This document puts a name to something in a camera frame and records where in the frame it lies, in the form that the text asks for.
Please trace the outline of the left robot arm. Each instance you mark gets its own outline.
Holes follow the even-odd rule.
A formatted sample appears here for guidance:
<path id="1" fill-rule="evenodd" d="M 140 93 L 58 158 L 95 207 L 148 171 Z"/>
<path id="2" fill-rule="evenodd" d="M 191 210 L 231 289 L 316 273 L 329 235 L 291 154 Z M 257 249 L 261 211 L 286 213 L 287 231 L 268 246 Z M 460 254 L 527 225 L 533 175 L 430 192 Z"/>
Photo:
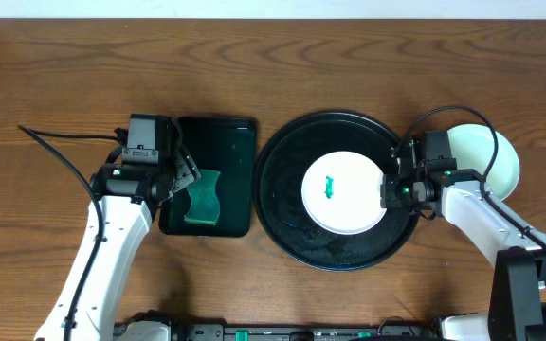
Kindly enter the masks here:
<path id="1" fill-rule="evenodd" d="M 93 200 L 82 243 L 38 340 L 111 340 L 120 298 L 138 248 L 161 202 L 201 176 L 183 145 L 119 148 L 88 186 Z"/>

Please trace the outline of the mint green plate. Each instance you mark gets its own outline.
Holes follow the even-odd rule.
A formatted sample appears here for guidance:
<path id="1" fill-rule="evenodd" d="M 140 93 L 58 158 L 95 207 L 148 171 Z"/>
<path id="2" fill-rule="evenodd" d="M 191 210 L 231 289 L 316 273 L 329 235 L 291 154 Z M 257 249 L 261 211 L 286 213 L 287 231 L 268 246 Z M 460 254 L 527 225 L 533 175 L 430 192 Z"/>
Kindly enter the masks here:
<path id="1" fill-rule="evenodd" d="M 511 142 L 496 132 L 499 142 L 498 154 L 492 169 L 495 194 L 503 201 L 516 189 L 520 178 L 519 156 Z"/>
<path id="2" fill-rule="evenodd" d="M 478 124 L 463 124 L 449 129 L 447 133 L 450 149 L 453 157 L 457 160 L 458 168 L 474 169 L 483 174 L 494 151 L 494 140 L 488 127 Z M 494 183 L 492 169 L 486 180 L 491 188 Z"/>

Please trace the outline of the mint green plate front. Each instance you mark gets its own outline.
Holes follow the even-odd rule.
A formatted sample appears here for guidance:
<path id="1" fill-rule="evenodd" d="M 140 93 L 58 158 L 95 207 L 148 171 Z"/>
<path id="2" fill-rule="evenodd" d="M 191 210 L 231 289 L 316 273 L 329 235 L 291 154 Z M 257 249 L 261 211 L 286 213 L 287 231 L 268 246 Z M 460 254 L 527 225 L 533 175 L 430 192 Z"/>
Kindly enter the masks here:
<path id="1" fill-rule="evenodd" d="M 457 160 L 458 168 L 474 169 L 483 174 L 494 151 L 494 140 L 488 127 L 478 124 L 463 124 L 449 129 L 447 133 L 450 149 L 453 157 Z M 491 188 L 494 183 L 492 169 L 486 180 Z"/>

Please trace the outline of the white pink plate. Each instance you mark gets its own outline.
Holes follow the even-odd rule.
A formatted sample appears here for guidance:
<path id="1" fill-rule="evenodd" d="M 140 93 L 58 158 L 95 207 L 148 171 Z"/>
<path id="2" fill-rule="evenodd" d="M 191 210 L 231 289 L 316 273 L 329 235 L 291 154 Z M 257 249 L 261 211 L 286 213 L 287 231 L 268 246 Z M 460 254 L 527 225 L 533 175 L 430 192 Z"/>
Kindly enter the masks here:
<path id="1" fill-rule="evenodd" d="M 381 206 L 383 171 L 354 152 L 327 153 L 306 171 L 301 199 L 310 218 L 338 235 L 356 235 L 377 225 L 387 210 Z"/>

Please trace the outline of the green sponge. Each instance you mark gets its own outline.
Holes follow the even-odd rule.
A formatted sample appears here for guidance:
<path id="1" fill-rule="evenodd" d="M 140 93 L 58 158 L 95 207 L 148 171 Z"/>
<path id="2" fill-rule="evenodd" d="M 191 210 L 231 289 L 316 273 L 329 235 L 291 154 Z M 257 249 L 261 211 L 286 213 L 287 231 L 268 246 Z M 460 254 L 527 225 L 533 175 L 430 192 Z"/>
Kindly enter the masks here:
<path id="1" fill-rule="evenodd" d="M 201 178 L 187 187 L 191 205 L 184 216 L 187 224 L 216 225 L 221 205 L 216 194 L 218 170 L 201 170 Z"/>

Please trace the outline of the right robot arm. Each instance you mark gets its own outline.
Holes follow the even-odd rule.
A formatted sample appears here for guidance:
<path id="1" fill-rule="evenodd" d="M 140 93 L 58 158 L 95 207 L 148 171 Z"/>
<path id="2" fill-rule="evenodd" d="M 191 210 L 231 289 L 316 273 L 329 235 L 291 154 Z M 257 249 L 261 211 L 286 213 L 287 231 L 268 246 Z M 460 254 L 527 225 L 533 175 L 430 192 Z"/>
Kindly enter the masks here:
<path id="1" fill-rule="evenodd" d="M 475 170 L 386 175 L 384 208 L 425 210 L 455 225 L 494 270 L 487 312 L 445 317 L 447 340 L 546 340 L 546 234 L 527 224 Z"/>

